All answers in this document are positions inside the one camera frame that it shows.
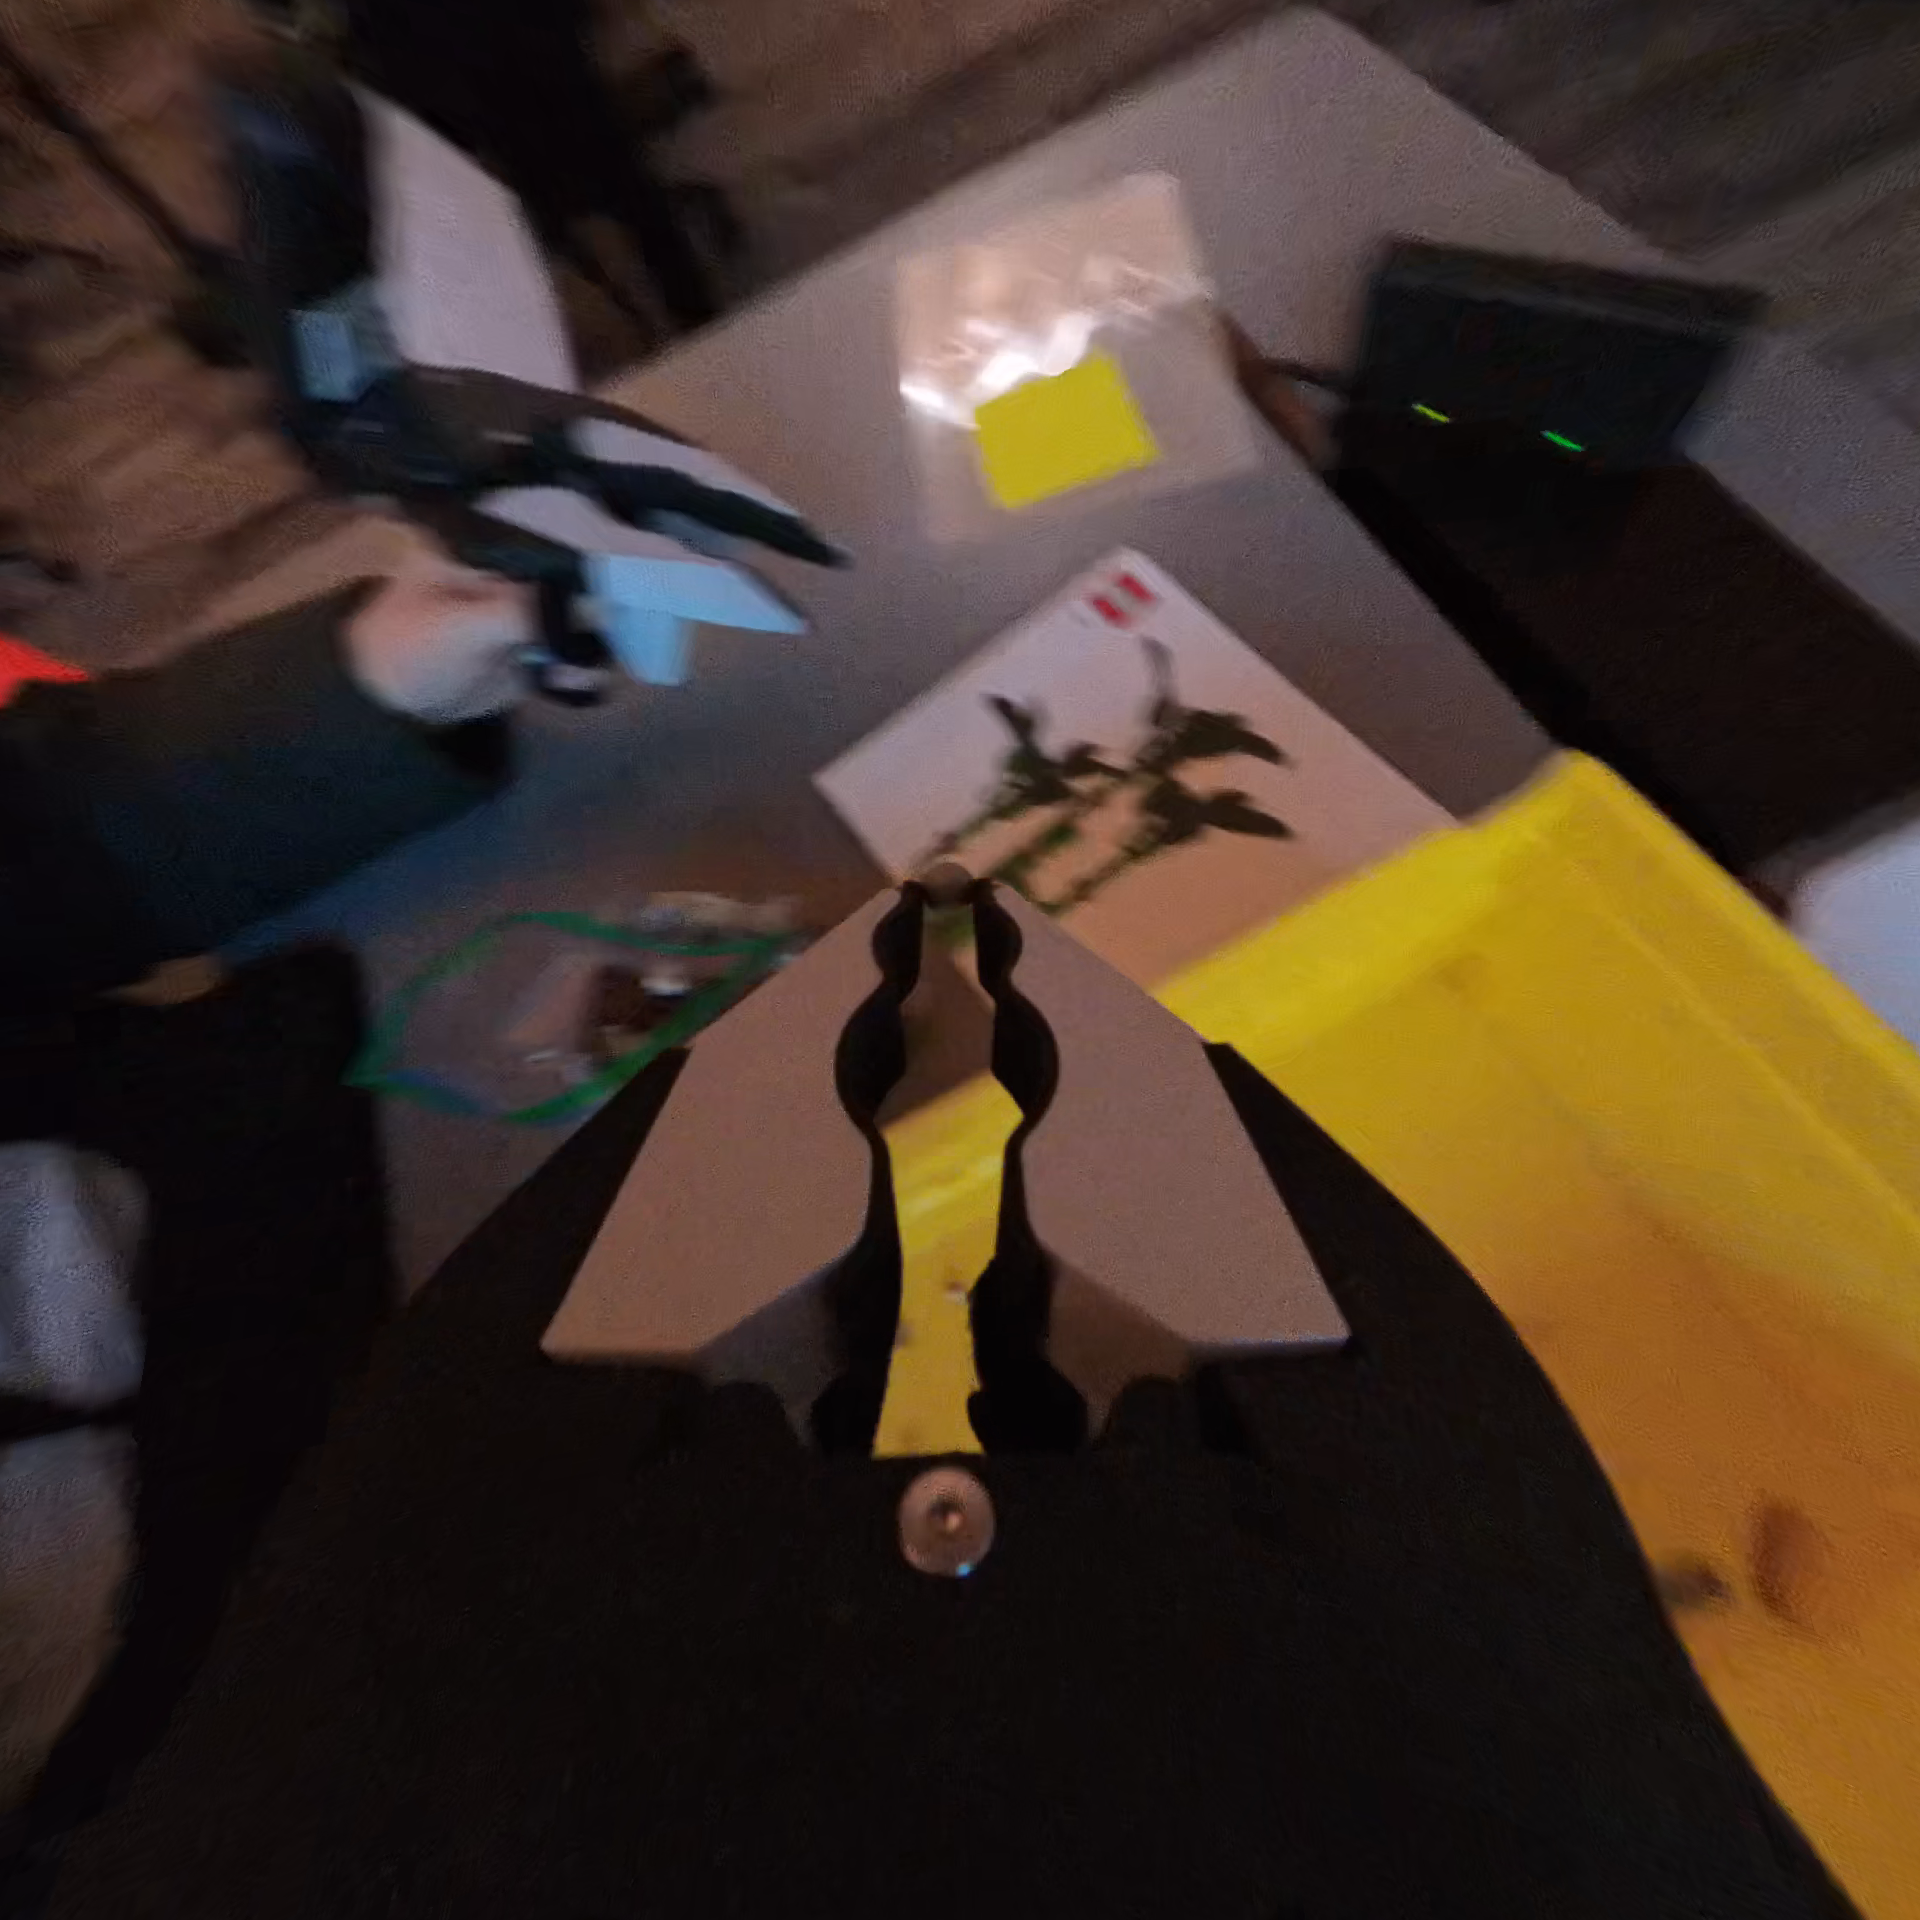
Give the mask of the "black device with green lights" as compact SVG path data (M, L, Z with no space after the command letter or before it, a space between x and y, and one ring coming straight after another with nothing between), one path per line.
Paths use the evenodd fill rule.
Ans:
M1367 283L1347 418L1651 469L1768 306L1743 283L1397 237Z

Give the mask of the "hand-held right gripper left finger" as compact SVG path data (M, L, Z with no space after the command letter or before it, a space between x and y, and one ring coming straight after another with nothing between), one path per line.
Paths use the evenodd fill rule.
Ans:
M927 913L917 882L879 894L683 1051L549 1361L765 1385L822 1452L873 1453L904 1303L881 1109Z

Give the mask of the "clear plastic sheet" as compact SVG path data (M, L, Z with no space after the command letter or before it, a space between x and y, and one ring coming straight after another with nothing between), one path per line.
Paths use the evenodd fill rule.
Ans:
M1025 513L987 501L975 414L1029 377L1111 351L1162 462ZM896 390L937 543L985 543L1017 522L1062 522L1253 473L1264 433L1217 325L1214 281L1182 188L1145 174L1058 198L896 270Z

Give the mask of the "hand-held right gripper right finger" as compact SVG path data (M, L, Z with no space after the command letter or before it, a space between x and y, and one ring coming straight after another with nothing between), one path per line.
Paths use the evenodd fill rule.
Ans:
M1017 1119L969 1293L991 1453L1067 1453L1142 1380L1338 1354L1338 1308L1209 1045L1037 906L968 887Z

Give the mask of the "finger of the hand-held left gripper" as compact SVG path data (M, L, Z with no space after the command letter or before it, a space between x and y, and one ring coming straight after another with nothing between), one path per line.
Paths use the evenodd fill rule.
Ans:
M570 420L568 457L605 509L648 532L691 526L815 567L848 565L785 498L693 443L632 420Z
M590 609L616 668L659 687L689 682L697 628L770 635L809 628L805 612L751 567L689 550L590 555Z

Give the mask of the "pile of mixed toy bricks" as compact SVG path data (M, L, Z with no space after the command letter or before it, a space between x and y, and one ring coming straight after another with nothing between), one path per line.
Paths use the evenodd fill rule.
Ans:
M667 1028L697 1030L805 946L791 895L651 894L592 931L549 931L511 998L511 1058L570 1085Z

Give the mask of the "small toy bricks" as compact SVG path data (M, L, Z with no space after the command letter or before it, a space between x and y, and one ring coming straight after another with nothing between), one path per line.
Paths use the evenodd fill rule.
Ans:
M1389 1668L1671 1663L1727 1611L1848 1635L1833 1354L1791 1292L1666 1236L1463 1265L1409 1214L1379 1226L1313 1253L1343 1341L1177 1385L1145 1332L1096 1453L1134 1419L1143 1457L1255 1461L1302 1607Z

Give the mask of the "white rounded object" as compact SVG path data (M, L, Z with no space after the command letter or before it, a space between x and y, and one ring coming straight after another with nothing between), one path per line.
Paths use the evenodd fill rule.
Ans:
M537 235L509 185L368 87L375 295L407 367L488 372L576 394L581 371Z

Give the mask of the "clear zip bag green seal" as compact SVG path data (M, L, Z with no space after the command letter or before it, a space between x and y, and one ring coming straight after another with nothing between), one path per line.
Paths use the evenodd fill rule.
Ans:
M351 1067L351 1083L429 1114L498 1119L520 1129L558 1129L605 1109L659 1058L697 1041L782 970L753 990L733 995L697 1030L667 1028L664 1041L646 1042L626 1060L590 1069L578 1085L518 1065L502 1041L502 1026L511 998L536 970L530 948L549 931L592 931L599 919L614 915L576 908L518 910L463 938L391 997ZM805 946L785 967L811 942L811 929L801 924Z

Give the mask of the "toy instruction booklet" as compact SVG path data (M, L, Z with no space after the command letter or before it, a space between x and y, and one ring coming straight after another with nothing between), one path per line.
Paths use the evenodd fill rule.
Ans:
M890 877L953 861L1145 988L1454 823L1134 549L815 787Z

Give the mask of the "yellow sticky note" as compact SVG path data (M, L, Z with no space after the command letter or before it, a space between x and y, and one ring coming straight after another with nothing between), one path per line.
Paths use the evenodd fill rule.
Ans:
M1107 349L985 399L975 414L975 441L987 501L1002 513L1162 463L1134 387Z

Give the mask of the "person's left forearm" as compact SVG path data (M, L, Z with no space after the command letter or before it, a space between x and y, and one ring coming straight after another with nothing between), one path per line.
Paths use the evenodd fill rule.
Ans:
M357 582L72 694L95 843L159 946L207 948L513 777L511 591Z

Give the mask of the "person's pale garment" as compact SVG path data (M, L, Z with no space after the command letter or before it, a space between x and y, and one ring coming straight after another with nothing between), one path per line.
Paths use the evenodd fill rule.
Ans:
M120 1641L147 1214L141 1180L111 1158L67 1142L3 1149L5 1794L26 1790Z

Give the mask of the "yellow plastic bin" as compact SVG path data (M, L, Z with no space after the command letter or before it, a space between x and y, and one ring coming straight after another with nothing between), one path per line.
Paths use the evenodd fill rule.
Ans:
M1184 974L1320 1242L1666 1236L1831 1345L1848 1635L1711 1614L1642 1668L1389 1668L1305 1611L1243 1457L992 1468L1040 1651L914 1916L1917 1916L1917 1057L1589 759Z

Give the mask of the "grey desk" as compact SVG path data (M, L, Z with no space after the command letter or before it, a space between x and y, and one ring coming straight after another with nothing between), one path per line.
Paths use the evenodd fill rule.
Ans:
M1202 486L937 543L896 396L896 270L1130 174L1184 193L1222 302L1259 345L1349 354L1391 233L1489 244L1538 210L1529 157L1321 17L1227 39L840 250L617 396L737 460L846 541L789 567L811 633L702 635L679 690L541 705L493 807L241 943L339 942L390 991L481 921L664 889L795 895L838 921L879 887L811 772L1118 543L1197 591L1454 813L1522 785L1546 733L1287 443Z

